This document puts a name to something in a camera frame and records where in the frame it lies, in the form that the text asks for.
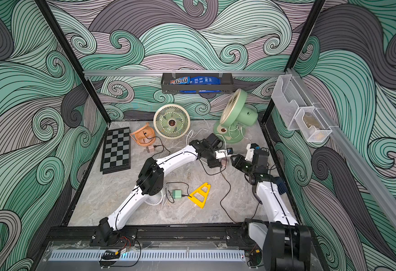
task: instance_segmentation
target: fan grille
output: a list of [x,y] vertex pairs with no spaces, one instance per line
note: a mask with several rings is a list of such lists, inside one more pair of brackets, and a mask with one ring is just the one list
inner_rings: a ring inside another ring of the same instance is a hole
[[141,146],[148,146],[154,143],[156,140],[155,133],[152,127],[148,125],[149,123],[147,122],[146,125],[139,130],[130,133],[132,136],[132,139],[135,140],[135,142]]
[[164,138],[179,138],[189,129],[190,118],[179,105],[164,105],[154,116],[154,127]]
[[228,102],[227,106],[225,107],[224,111],[222,112],[221,123],[223,123],[227,120],[228,116],[230,115],[231,111],[234,108],[234,105],[236,104],[239,94],[240,94],[240,89],[236,90],[236,92],[233,94],[233,97],[231,97],[230,101]]
[[145,203],[148,205],[158,205],[162,202],[162,199],[164,197],[164,193],[161,190],[159,193],[149,196],[148,198],[145,199]]

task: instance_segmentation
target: power adapter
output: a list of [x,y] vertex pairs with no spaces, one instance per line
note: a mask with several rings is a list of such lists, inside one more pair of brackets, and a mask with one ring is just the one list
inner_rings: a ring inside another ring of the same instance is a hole
[[172,198],[173,199],[181,199],[181,190],[180,189],[177,189],[177,190],[173,190],[172,191]]

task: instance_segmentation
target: wall-mounted rack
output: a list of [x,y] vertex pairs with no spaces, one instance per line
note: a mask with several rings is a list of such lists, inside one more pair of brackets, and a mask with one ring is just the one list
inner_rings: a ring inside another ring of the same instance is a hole
[[280,75],[272,99],[288,130],[300,130],[307,142],[324,142],[332,130],[292,75]]
[[[221,84],[169,84],[172,79],[190,76],[191,78],[196,76],[212,76],[218,77]],[[195,72],[195,73],[164,73],[161,81],[162,92],[175,94],[181,93],[182,91],[195,91],[199,94],[201,91],[217,91],[219,93],[233,93],[234,82],[231,73],[206,73],[206,72]]]

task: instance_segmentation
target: red wire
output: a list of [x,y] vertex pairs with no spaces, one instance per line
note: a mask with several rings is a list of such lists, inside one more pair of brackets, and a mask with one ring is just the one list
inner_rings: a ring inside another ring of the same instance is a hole
[[126,238],[126,237],[124,237],[124,236],[121,236],[120,239],[121,239],[121,238],[123,238],[123,239],[126,240],[125,245],[123,246],[123,248],[122,248],[121,250],[123,250],[123,249],[127,246],[127,241],[129,242],[129,247],[132,245],[132,242],[131,242],[128,238]]

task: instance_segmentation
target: black frame bar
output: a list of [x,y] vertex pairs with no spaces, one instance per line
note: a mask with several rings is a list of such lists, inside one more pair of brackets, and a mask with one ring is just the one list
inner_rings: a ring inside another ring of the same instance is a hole
[[73,199],[70,202],[70,205],[68,206],[68,210],[61,222],[61,226],[67,226],[68,222],[71,219],[71,216],[73,215],[74,209],[76,208],[76,204],[79,201],[80,195],[82,194],[83,187],[87,183],[88,176],[90,175],[92,166],[94,165],[94,162],[96,161],[97,155],[99,154],[100,147],[102,147],[102,143],[105,141],[105,136],[106,132],[108,131],[108,127],[106,127],[105,132],[103,133],[103,136],[100,138],[99,144],[97,146],[96,152],[93,154],[92,159],[90,164],[87,167],[87,170],[85,171],[82,181],[79,183],[79,187],[76,190],[76,193],[74,194]]
[[83,68],[79,60],[77,59],[76,55],[74,54],[73,50],[71,49],[71,46],[67,41],[67,38],[65,38],[64,32],[61,30],[60,25],[55,19],[54,14],[50,10],[46,0],[34,0],[34,1],[37,4],[38,8],[40,9],[41,13],[43,14],[43,17],[46,20],[47,24],[49,25],[50,29],[57,38],[60,46],[63,48],[65,55],[67,56],[68,60],[71,63],[71,66],[73,66],[73,68],[75,69],[77,75],[82,81],[82,84],[84,85],[85,89],[87,90],[92,100],[96,104],[98,110],[102,114],[103,119],[106,121],[106,123],[110,124],[112,121],[108,115],[108,112],[106,111],[105,107],[100,101],[97,92],[94,89],[94,86],[83,75]]
[[287,177],[285,176],[284,170],[281,166],[281,163],[279,162],[277,152],[275,151],[275,148],[273,147],[271,137],[269,135],[269,131],[267,130],[267,127],[266,127],[266,123],[260,123],[260,127],[261,127],[261,131],[263,132],[264,138],[266,139],[266,143],[269,146],[269,150],[271,151],[272,159],[277,167],[278,174],[283,179],[285,186],[288,189],[287,196],[288,196],[288,200],[290,201],[291,206],[293,207],[294,216],[296,217],[296,220],[299,223],[301,223],[301,220],[299,217],[299,210],[297,208],[296,202],[294,201],[293,194],[291,192],[290,186],[287,181]]
[[320,11],[322,10],[323,5],[325,4],[325,1],[326,0],[314,1],[313,7],[309,12],[308,18],[306,19],[304,27],[300,32],[299,39],[296,41],[296,45],[294,46],[293,52],[291,53],[290,58],[287,61],[287,65],[285,66],[284,71],[287,71],[288,68],[294,67],[297,58],[299,57],[300,52],[304,48],[306,40],[308,39],[309,34],[311,33],[311,30],[313,30],[314,24],[316,23],[317,17],[319,16]]

